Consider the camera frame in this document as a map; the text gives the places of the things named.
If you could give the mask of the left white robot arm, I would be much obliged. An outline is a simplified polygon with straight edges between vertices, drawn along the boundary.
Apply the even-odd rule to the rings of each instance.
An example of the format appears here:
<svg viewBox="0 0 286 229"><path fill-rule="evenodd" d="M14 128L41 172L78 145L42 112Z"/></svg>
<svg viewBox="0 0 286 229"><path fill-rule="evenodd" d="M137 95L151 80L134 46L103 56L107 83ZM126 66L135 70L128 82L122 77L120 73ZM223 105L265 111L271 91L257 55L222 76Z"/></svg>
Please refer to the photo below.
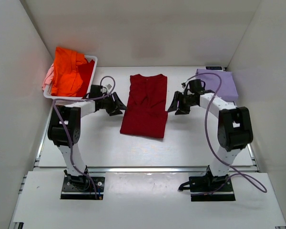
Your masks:
<svg viewBox="0 0 286 229"><path fill-rule="evenodd" d="M121 115L126 106L116 92L108 92L108 87L102 85L92 85L80 100L56 99L52 106L47 134L64 158L67 167L64 173L69 183L80 192L90 188L96 192L96 184L78 147L81 119L99 110L105 110L109 116Z"/></svg>

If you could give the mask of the dark red t shirt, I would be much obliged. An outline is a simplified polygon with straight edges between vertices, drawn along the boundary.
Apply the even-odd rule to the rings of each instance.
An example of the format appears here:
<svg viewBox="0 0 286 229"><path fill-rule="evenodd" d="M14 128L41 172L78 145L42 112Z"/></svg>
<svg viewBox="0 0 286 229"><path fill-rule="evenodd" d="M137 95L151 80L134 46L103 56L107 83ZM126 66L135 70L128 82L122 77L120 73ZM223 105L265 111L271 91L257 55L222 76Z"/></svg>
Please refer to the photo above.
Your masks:
<svg viewBox="0 0 286 229"><path fill-rule="evenodd" d="M168 118L165 110L166 98L165 75L131 75L127 108L120 133L163 139Z"/></svg>

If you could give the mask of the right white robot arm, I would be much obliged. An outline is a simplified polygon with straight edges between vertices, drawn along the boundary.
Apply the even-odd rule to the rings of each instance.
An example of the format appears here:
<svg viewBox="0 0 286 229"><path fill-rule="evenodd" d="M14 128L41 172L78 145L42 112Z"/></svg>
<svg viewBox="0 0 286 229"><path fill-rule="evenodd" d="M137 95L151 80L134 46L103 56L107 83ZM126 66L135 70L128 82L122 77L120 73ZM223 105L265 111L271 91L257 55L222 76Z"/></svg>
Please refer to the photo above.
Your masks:
<svg viewBox="0 0 286 229"><path fill-rule="evenodd" d="M219 190L228 181L228 172L236 156L253 141L249 110L224 101L212 90L205 89L205 82L194 79L184 85L184 91L176 91L168 108L176 115L187 115L192 106L206 109L218 119L217 140L219 148L213 152L214 161L207 167L205 175L183 183L179 191L200 188L208 193Z"/></svg>

